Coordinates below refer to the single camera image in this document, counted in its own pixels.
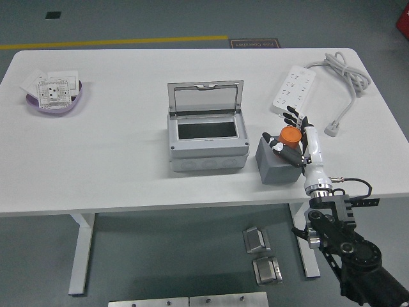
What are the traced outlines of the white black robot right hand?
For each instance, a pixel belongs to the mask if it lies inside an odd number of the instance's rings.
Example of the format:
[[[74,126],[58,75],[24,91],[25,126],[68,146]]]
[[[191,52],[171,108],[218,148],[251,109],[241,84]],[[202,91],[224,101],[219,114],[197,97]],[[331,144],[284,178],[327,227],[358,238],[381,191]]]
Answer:
[[[283,113],[284,122],[290,129],[288,134],[282,130],[279,137],[262,133],[262,139],[270,151],[282,161],[302,170],[305,177],[306,195],[313,193],[331,194],[332,181],[324,170],[318,132],[308,118],[291,106]]]

